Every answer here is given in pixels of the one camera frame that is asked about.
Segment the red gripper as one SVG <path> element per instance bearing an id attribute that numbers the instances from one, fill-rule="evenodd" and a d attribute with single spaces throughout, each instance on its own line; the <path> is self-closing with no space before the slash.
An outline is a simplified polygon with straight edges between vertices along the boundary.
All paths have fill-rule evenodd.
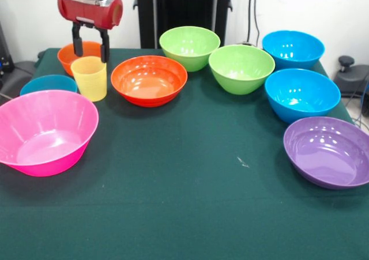
<path id="1" fill-rule="evenodd" d="M 97 27 L 102 40 L 101 61 L 108 63 L 110 57 L 110 37 L 108 29 L 118 26 L 123 16 L 122 0 L 58 0 L 58 9 L 63 18 L 72 21 L 74 54 L 83 55 L 82 39 L 78 23 Z"/>

